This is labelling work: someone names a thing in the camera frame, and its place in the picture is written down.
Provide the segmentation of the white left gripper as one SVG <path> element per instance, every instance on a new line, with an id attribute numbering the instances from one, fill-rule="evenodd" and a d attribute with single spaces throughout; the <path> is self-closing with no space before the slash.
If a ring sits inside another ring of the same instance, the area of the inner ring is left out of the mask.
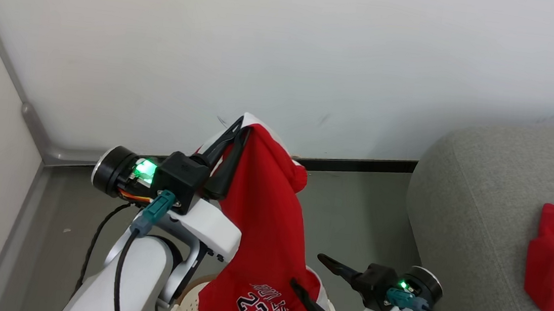
<path id="1" fill-rule="evenodd" d="M 211 200 L 226 199 L 235 177 L 250 129 L 239 117 L 205 151 L 194 157 L 173 152 L 167 157 L 140 156 L 125 147 L 113 147 L 101 155 L 92 173 L 93 186 L 111 197 L 122 197 L 138 204 L 141 214 L 130 231 L 141 237 L 164 217 L 177 221 L 215 255 L 231 260 L 241 240 L 240 230 Z M 210 176 L 207 166 L 222 162 Z"/>

